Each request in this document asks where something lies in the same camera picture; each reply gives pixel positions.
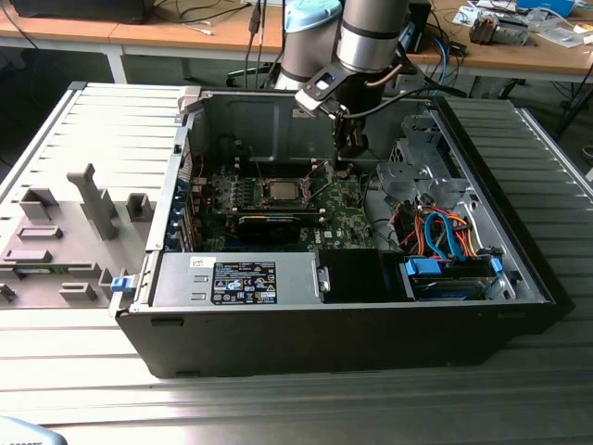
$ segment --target yellow wire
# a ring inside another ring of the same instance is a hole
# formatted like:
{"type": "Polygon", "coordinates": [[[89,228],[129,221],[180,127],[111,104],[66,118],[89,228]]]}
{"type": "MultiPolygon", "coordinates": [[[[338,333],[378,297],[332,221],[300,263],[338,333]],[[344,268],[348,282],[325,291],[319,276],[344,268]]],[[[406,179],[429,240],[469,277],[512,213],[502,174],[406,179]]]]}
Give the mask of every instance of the yellow wire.
{"type": "Polygon", "coordinates": [[[475,249],[473,248],[472,231],[471,230],[468,230],[467,231],[467,237],[470,240],[470,250],[472,251],[472,255],[474,255],[475,257],[477,257],[478,254],[475,253],[475,249]]]}

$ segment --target blue cable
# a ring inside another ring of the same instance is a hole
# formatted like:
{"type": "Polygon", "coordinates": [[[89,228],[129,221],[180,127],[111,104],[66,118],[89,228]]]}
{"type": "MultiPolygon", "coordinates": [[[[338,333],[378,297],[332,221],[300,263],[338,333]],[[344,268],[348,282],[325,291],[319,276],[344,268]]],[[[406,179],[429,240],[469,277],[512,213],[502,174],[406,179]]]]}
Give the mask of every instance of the blue cable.
{"type": "Polygon", "coordinates": [[[441,55],[443,56],[443,72],[441,72],[441,77],[438,79],[438,84],[442,85],[443,81],[445,80],[445,77],[447,76],[447,66],[448,66],[447,50],[445,49],[445,46],[443,45],[443,43],[440,40],[438,40],[438,38],[436,38],[436,36],[431,35],[431,37],[433,38],[433,40],[436,42],[436,44],[440,48],[441,55]]]}
{"type": "Polygon", "coordinates": [[[445,229],[447,230],[448,247],[451,250],[451,253],[460,261],[465,261],[465,255],[463,255],[463,252],[461,251],[459,244],[455,242],[455,236],[453,235],[453,224],[445,213],[435,211],[426,217],[426,220],[424,221],[424,238],[426,239],[426,245],[429,248],[431,248],[436,255],[441,257],[441,260],[447,259],[447,255],[445,255],[445,253],[443,253],[443,251],[440,248],[435,246],[435,243],[433,243],[433,240],[430,237],[430,223],[437,216],[440,217],[441,220],[443,220],[443,223],[445,223],[445,229]]]}

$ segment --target sticker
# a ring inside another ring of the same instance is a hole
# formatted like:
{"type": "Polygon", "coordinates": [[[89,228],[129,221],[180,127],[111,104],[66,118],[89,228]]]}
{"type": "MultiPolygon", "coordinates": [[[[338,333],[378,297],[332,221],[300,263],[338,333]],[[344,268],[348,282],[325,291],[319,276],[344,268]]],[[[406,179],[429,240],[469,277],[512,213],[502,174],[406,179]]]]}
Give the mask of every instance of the sticker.
{"type": "MultiPolygon", "coordinates": [[[[213,257],[194,257],[200,260],[213,257]]],[[[267,262],[213,262],[213,304],[276,304],[278,284],[276,263],[267,262]]]]}
{"type": "Polygon", "coordinates": [[[189,267],[208,267],[213,268],[216,262],[216,257],[191,257],[189,259],[189,267]]]}

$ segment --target white cable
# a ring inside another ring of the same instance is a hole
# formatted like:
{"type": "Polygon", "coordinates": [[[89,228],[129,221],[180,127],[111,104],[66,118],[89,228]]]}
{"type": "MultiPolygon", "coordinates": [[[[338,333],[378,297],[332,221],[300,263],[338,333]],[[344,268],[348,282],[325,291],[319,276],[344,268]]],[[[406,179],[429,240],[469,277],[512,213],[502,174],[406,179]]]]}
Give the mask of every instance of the white cable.
{"type": "Polygon", "coordinates": [[[593,146],[584,146],[581,148],[581,153],[585,159],[593,159],[593,146]]]}
{"type": "Polygon", "coordinates": [[[560,14],[558,14],[556,11],[552,11],[551,9],[547,9],[546,7],[534,7],[532,10],[534,10],[534,11],[544,11],[544,12],[547,12],[547,13],[553,15],[553,16],[558,17],[565,24],[567,24],[568,26],[570,26],[571,29],[574,28],[574,24],[573,23],[571,23],[570,21],[568,21],[567,19],[565,19],[563,16],[561,16],[560,14]]]}
{"type": "Polygon", "coordinates": [[[198,32],[202,32],[205,35],[214,35],[214,32],[212,32],[211,30],[204,30],[202,28],[196,28],[195,26],[192,25],[188,25],[187,23],[182,23],[182,25],[185,28],[189,28],[190,30],[194,30],[194,31],[198,31],[198,32]]]}

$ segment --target wooden desk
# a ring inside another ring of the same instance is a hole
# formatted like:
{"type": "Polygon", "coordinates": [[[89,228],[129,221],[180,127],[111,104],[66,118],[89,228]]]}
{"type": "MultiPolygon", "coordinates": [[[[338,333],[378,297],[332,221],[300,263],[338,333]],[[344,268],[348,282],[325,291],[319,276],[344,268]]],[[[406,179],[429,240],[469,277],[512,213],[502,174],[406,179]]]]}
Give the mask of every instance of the wooden desk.
{"type": "MultiPolygon", "coordinates": [[[[467,45],[467,57],[462,66],[465,72],[473,71],[476,75],[487,75],[481,71],[518,71],[511,76],[489,74],[493,77],[522,77],[517,75],[531,73],[525,78],[534,79],[539,76],[550,80],[550,75],[576,74],[583,77],[591,63],[593,56],[592,45],[579,45],[574,48],[564,48],[548,40],[531,34],[525,46],[512,44],[479,45],[470,42],[469,27],[451,23],[455,17],[455,10],[465,4],[461,0],[435,0],[436,15],[443,30],[451,40],[467,45]]],[[[593,20],[593,11],[577,8],[570,17],[571,20],[593,20]]],[[[430,17],[429,23],[435,24],[435,18],[430,17]]],[[[435,63],[435,54],[428,50],[425,54],[411,57],[417,63],[435,63]]]]}
{"type": "MultiPolygon", "coordinates": [[[[507,44],[478,45],[469,41],[469,28],[450,23],[454,11],[463,0],[434,0],[435,13],[440,24],[451,38],[468,46],[460,73],[473,76],[524,78],[580,82],[593,61],[592,47],[577,46],[566,49],[536,35],[526,46],[507,44]]],[[[41,48],[73,51],[92,51],[107,56],[118,83],[126,83],[121,63],[123,55],[160,57],[218,58],[242,60],[248,42],[247,25],[251,8],[217,17],[212,26],[196,25],[210,29],[214,35],[205,35],[181,24],[168,23],[152,18],[144,25],[126,25],[65,19],[24,19],[5,0],[10,16],[41,48]]],[[[201,6],[207,0],[179,0],[181,9],[201,6]]],[[[239,0],[221,2],[216,8],[190,13],[187,18],[204,17],[239,6],[239,0]]],[[[159,7],[163,17],[175,19],[172,2],[159,7]]],[[[281,9],[268,7],[265,40],[261,59],[275,59],[282,46],[281,9]]],[[[571,19],[593,19],[593,11],[577,9],[571,19]]],[[[257,57],[259,38],[254,41],[251,59],[257,57]]],[[[0,46],[30,46],[19,32],[0,14],[0,46]]],[[[410,58],[427,70],[438,63],[438,53],[426,44],[426,49],[410,58]]]]}
{"type": "MultiPolygon", "coordinates": [[[[179,1],[181,9],[203,5],[204,0],[179,1]]],[[[198,10],[187,15],[186,19],[205,17],[224,10],[241,6],[238,1],[222,2],[220,7],[198,10]]],[[[164,22],[152,18],[150,22],[138,25],[118,25],[109,36],[109,41],[117,45],[151,45],[176,48],[214,49],[242,52],[245,57],[249,42],[248,25],[253,12],[252,7],[212,19],[212,26],[195,24],[197,28],[212,30],[213,35],[205,35],[183,25],[164,22]]],[[[161,6],[159,15],[175,21],[176,13],[172,6],[161,6]]],[[[259,36],[253,41],[253,48],[259,44],[259,36]]],[[[266,12],[266,30],[262,52],[278,54],[282,48],[282,9],[269,6],[266,12]]]]}

